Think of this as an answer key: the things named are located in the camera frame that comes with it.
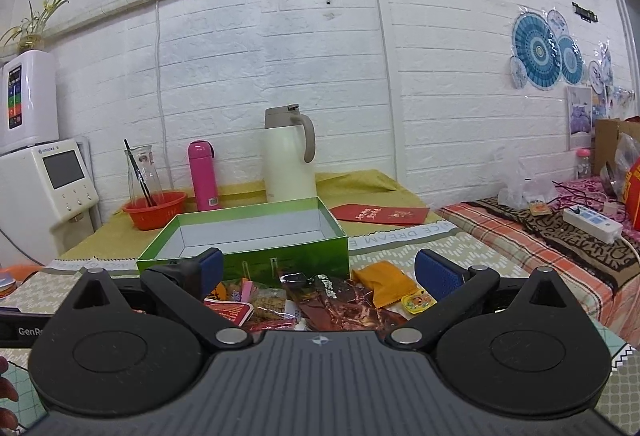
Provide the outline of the person left hand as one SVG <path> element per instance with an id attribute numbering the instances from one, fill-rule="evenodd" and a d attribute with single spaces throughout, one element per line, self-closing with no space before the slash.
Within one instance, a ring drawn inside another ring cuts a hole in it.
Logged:
<path id="1" fill-rule="evenodd" d="M 6 357 L 0 357 L 0 397 L 2 399 L 9 399 L 10 401 L 17 401 L 18 395 L 14 385 L 3 375 L 9 369 L 9 361 Z M 0 427 L 2 430 L 16 430 L 18 427 L 18 421 L 16 415 L 9 409 L 0 408 Z"/>

